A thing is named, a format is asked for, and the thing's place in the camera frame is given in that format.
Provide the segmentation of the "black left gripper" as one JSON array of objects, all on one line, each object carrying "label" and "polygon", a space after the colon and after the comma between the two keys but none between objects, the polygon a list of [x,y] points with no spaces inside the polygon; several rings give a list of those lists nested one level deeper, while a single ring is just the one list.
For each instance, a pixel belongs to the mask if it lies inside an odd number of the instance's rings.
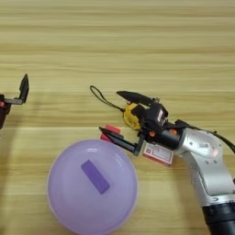
[{"label": "black left gripper", "polygon": [[20,87],[19,98],[8,99],[4,95],[0,95],[0,129],[4,126],[6,116],[9,114],[12,105],[22,105],[27,101],[29,91],[28,75],[23,77]]}]

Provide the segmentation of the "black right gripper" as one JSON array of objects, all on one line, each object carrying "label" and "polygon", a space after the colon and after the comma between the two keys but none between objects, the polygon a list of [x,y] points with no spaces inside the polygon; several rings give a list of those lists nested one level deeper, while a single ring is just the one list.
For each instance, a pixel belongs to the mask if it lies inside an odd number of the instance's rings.
[{"label": "black right gripper", "polygon": [[[145,106],[152,104],[152,99],[146,95],[129,91],[117,91],[117,94],[130,103],[143,104]],[[175,151],[180,145],[180,139],[183,133],[181,130],[170,129],[167,125],[161,125],[156,121],[142,121],[138,132],[139,141],[137,145],[135,145],[134,143],[124,140],[123,137],[114,131],[105,128],[99,129],[112,143],[127,151],[133,152],[136,156],[140,154],[144,142],[160,144],[166,149]]]}]

